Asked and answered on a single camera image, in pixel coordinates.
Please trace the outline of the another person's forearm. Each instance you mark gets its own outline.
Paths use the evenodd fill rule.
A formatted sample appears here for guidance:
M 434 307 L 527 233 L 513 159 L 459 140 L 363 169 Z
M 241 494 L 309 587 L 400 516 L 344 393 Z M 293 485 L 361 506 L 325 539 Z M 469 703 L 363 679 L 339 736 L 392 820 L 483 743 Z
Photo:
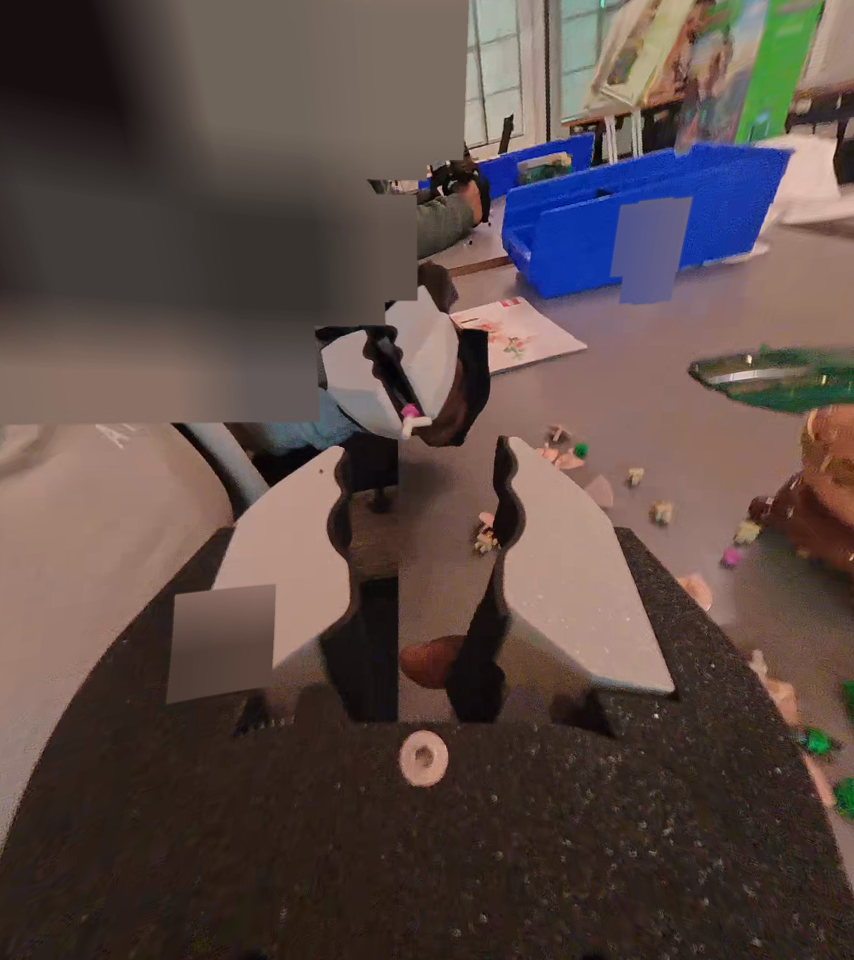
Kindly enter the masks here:
M 465 192 L 439 196 L 416 207 L 416 256 L 434 257 L 455 246 L 475 228 L 475 205 Z

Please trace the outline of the brick-built potted plant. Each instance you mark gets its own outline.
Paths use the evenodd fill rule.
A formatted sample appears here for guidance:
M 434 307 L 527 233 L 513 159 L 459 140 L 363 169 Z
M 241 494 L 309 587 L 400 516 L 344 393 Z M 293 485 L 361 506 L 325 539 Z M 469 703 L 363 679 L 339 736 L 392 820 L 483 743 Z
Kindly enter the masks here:
M 845 575 L 854 603 L 854 347 L 763 346 L 698 359 L 688 375 L 732 402 L 804 416 L 800 472 L 748 515 Z

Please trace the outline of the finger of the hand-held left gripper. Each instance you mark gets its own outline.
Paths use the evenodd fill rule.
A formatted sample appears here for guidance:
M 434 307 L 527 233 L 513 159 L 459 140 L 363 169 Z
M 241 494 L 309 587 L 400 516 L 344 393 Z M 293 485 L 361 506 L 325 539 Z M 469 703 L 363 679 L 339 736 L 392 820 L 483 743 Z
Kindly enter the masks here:
M 386 439 L 410 439 L 413 387 L 393 328 L 361 328 L 321 351 L 326 389 L 350 420 Z
M 429 418 L 443 408 L 457 371 L 457 330 L 427 289 L 387 310 L 388 362 L 397 370 L 400 397 Z

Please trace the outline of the window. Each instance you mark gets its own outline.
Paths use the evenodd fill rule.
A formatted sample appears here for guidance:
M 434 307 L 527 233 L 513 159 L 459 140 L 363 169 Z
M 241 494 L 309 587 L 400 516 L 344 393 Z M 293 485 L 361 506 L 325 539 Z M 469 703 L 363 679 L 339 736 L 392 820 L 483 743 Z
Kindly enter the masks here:
M 561 133 L 560 2 L 470 1 L 464 138 L 480 158 L 501 144 L 513 118 L 509 149 Z

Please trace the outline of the large blue plastic bin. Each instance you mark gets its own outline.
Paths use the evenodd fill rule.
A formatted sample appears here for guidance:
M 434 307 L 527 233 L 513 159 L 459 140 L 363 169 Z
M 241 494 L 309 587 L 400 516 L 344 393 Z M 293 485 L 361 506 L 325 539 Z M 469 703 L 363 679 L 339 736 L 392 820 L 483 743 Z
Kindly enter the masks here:
M 516 187 L 504 249 L 545 299 L 745 256 L 792 153 L 700 143 Z

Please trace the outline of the person's pale hoodie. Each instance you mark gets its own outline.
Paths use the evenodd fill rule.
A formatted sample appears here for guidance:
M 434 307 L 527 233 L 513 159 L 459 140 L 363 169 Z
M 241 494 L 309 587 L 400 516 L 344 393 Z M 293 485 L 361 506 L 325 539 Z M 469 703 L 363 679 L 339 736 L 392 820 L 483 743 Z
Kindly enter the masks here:
M 89 671 L 232 518 L 217 475 L 173 426 L 2 429 L 0 848 Z

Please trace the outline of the wooden table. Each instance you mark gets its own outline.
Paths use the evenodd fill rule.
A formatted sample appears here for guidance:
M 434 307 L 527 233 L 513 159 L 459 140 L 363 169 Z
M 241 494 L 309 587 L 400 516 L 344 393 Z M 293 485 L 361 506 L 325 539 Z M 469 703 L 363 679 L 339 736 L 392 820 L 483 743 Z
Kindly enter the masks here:
M 816 86 L 798 87 L 794 90 L 791 108 L 802 106 L 807 101 L 817 99 L 829 99 L 831 97 L 841 98 L 845 95 L 854 93 L 854 77 L 840 80 L 833 80 L 827 83 L 821 83 Z M 631 113 L 629 106 L 616 104 L 613 102 L 602 102 L 599 105 L 587 107 L 576 116 L 561 121 L 561 126 L 571 136 L 577 131 L 583 131 L 588 126 L 601 123 L 605 117 L 628 116 Z

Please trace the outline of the brown round brick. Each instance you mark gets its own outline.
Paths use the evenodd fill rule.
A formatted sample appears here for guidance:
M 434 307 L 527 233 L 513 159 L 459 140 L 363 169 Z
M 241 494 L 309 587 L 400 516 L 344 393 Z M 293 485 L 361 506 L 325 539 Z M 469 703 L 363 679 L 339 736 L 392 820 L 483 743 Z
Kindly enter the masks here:
M 410 644 L 399 651 L 399 669 L 423 689 L 443 690 L 465 640 L 458 634 Z

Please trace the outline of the pale printed toy box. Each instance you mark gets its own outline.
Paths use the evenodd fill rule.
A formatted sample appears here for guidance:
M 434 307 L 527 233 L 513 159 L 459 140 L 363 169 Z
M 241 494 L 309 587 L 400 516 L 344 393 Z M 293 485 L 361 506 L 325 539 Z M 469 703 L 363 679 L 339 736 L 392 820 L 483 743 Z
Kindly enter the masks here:
M 613 14 L 583 107 L 636 110 L 685 92 L 697 32 L 695 1 L 630 1 Z

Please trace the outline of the scattered small toy bricks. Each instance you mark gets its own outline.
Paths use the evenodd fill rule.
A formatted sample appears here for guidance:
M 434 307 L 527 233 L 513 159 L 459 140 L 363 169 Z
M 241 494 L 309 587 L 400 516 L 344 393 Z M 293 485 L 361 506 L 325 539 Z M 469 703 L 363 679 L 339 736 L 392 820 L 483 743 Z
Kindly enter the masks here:
M 523 440 L 569 477 L 560 462 L 580 460 L 571 440 L 560 452 L 555 438 L 529 443 L 515 433 L 502 431 L 501 436 Z M 498 438 L 493 439 L 489 431 L 483 438 L 489 441 L 483 452 L 491 455 L 493 468 Z M 740 736 L 748 748 L 777 747 L 790 742 L 800 750 L 809 768 L 816 771 L 817 791 L 828 794 L 824 771 L 820 768 L 825 757 L 809 755 L 797 743 L 797 734 L 803 727 L 825 731 L 823 724 L 815 723 L 814 715 L 806 711 L 808 703 L 797 695 L 791 684 L 770 674 L 769 664 L 761 653 L 754 653 L 741 663 L 739 651 L 727 643 L 724 633 L 716 632 L 715 623 L 708 617 L 704 601 L 711 594 L 702 577 L 676 580 L 641 539 L 608 515 L 607 501 L 631 500 L 639 504 L 641 497 L 646 497 L 650 501 L 652 529 L 666 530 L 675 523 L 676 496 L 662 493 L 651 479 L 643 479 L 640 467 L 637 462 L 628 465 L 621 494 L 614 494 L 611 484 L 604 487 L 604 495 L 595 492 L 594 487 L 600 485 L 603 473 L 593 476 L 587 486 L 580 486 L 576 477 L 570 478 L 601 507 L 615 528 L 675 682 L 675 695 L 668 698 L 598 691 L 597 697 L 577 713 L 555 717 L 529 706 L 521 721 L 532 722 L 539 711 L 543 711 L 545 719 L 552 723 L 551 731 L 578 729 L 604 747 L 632 753 L 642 760 L 650 759 L 656 750 L 669 752 L 681 747 L 686 738 L 693 738 L 695 747 L 708 750 L 708 765 L 715 766 L 720 763 L 721 740 L 725 736 Z M 496 559 L 499 550 L 500 547 L 495 551 Z M 494 563 L 486 569 L 483 581 L 481 573 L 471 574 L 458 588 L 464 618 L 474 616 Z

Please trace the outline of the green printed toy box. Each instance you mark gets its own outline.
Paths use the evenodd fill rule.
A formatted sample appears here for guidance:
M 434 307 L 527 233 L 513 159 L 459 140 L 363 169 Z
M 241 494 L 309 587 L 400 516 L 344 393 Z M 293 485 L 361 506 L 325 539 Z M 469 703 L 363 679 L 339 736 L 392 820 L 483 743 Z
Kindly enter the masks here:
M 794 91 L 823 14 L 823 1 L 770 1 L 733 142 L 776 138 L 785 131 Z

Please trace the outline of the white paper sheet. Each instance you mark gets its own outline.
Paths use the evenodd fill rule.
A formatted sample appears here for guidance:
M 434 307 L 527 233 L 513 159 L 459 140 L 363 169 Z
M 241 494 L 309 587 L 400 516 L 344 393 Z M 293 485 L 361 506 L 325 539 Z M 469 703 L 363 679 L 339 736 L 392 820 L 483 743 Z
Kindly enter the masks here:
M 801 226 L 854 218 L 854 185 L 839 185 L 834 168 L 835 141 L 786 134 L 754 146 L 790 154 L 761 234 L 776 223 Z

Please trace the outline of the small blue plastic bin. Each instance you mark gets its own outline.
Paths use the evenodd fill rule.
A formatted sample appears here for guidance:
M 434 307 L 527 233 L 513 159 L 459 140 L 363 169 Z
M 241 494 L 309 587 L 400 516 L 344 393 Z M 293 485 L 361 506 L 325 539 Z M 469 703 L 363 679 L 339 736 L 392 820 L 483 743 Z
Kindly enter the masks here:
M 490 198 L 495 200 L 505 196 L 518 185 L 518 165 L 565 153 L 571 160 L 573 172 L 591 167 L 595 136 L 592 132 L 557 139 L 538 146 L 510 151 L 480 162 L 481 174 L 488 181 Z

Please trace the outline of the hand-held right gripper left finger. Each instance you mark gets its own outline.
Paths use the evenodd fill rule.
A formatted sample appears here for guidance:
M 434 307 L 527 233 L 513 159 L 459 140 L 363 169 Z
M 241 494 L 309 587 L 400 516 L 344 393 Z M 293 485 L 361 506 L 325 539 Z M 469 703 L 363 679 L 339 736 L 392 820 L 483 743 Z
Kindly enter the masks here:
M 325 676 L 322 643 L 356 611 L 347 455 L 332 446 L 242 515 L 213 590 L 275 588 L 274 676 Z

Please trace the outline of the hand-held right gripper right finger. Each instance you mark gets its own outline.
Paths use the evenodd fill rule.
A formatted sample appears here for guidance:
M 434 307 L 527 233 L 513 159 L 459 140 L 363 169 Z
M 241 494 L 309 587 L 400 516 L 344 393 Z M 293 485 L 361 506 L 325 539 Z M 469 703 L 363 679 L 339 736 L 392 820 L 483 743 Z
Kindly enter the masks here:
M 673 697 L 675 682 L 615 528 L 522 439 L 497 440 L 487 588 L 448 675 L 461 722 L 495 722 L 511 696 L 562 717 L 598 691 Z

